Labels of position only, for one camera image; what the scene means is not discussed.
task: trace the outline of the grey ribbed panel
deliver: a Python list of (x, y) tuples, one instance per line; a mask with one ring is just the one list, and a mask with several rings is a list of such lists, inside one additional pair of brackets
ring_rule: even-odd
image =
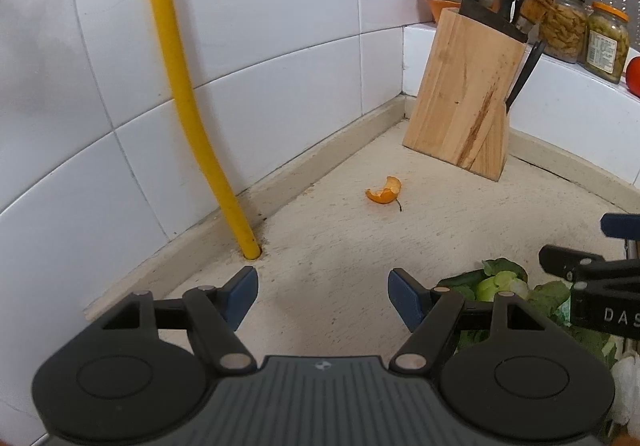
[[(51, 438), (49, 446), (69, 443)], [(377, 357), (274, 356), (227, 378), (191, 421), (144, 446), (498, 446), (462, 425), (429, 383), (387, 372)], [(600, 445), (594, 438), (570, 443)]]

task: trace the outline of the orange jar lid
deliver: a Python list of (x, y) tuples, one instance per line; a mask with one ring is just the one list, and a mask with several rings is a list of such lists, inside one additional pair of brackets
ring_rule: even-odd
[(624, 20), (625, 22), (629, 21), (629, 15), (626, 12), (622, 12), (619, 9), (616, 9), (613, 6), (610, 6), (609, 4), (604, 4), (602, 2), (594, 2), (592, 6), (593, 6), (593, 9), (600, 9), (608, 13), (611, 13), (617, 16), (618, 18), (622, 18), (622, 20)]

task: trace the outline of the orange bowl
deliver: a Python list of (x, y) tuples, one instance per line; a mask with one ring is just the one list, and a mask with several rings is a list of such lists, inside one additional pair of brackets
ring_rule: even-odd
[(435, 23), (440, 21), (440, 14), (443, 9), (447, 9), (447, 7), (460, 7), (460, 2), (452, 2), (450, 0), (427, 0), (427, 3), (429, 4)]

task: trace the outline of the black circular disc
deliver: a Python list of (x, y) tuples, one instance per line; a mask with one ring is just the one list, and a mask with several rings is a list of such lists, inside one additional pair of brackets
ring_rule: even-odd
[(448, 405), (479, 429), (521, 441), (566, 440), (599, 426), (614, 395), (604, 363), (568, 336), (509, 334), (445, 364), (440, 391)]
[(139, 442), (197, 409), (207, 381), (198, 360), (157, 338), (115, 331), (71, 342), (33, 379), (47, 430), (74, 442)]

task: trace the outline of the jar label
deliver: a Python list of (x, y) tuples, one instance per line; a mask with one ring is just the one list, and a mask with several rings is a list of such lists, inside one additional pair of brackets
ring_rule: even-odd
[(616, 49), (618, 42), (599, 32), (589, 33), (589, 50), (587, 51), (587, 63), (599, 68), (601, 71), (611, 74), (613, 64), (616, 61)]

